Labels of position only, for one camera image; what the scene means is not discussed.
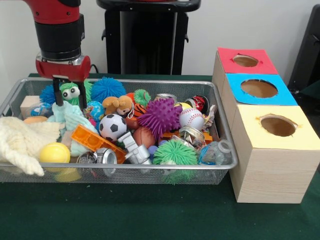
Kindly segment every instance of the baseball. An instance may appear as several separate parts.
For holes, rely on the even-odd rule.
[[[180,113],[179,122],[181,127],[189,126],[201,131],[205,124],[205,119],[198,109],[188,108]]]

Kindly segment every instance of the purple spiky ball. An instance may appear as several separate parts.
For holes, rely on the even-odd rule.
[[[172,98],[150,101],[146,113],[138,118],[139,124],[149,128],[155,139],[161,138],[166,132],[179,129],[182,107],[175,107],[174,104]]]

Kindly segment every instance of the googly eyes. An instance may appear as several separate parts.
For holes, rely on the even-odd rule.
[[[73,86],[72,88],[70,88],[70,93],[71,93],[71,97],[74,99],[79,97],[80,90],[77,86]]]
[[[71,92],[70,89],[66,89],[62,92],[62,96],[65,100],[71,100],[72,96],[71,96]]]
[[[72,88],[66,89],[62,92],[62,96],[65,100],[71,100],[71,99],[77,98],[79,97],[79,95],[80,95],[80,90],[76,86],[73,86]]]

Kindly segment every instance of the metal mesh basket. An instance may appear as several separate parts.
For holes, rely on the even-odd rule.
[[[215,126],[210,133],[215,140],[231,142],[232,160],[227,165],[138,165],[138,164],[80,164],[42,163],[45,175],[42,177],[24,174],[20,169],[6,162],[0,163],[0,182],[20,183],[108,183],[108,184],[194,184],[217,185],[229,169],[238,163],[237,152],[231,137],[222,102],[215,85],[205,81],[161,81],[161,80],[119,80],[127,92],[146,89],[151,96],[168,93],[183,102],[194,95],[206,96],[210,105],[217,105]],[[22,118],[20,105],[25,96],[37,96],[52,81],[44,78],[23,79],[15,84],[0,106],[2,116]],[[106,176],[103,170],[115,169]]]

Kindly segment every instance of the red square lid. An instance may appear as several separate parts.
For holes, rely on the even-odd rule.
[[[263,49],[230,49],[218,47],[226,74],[278,74]]]

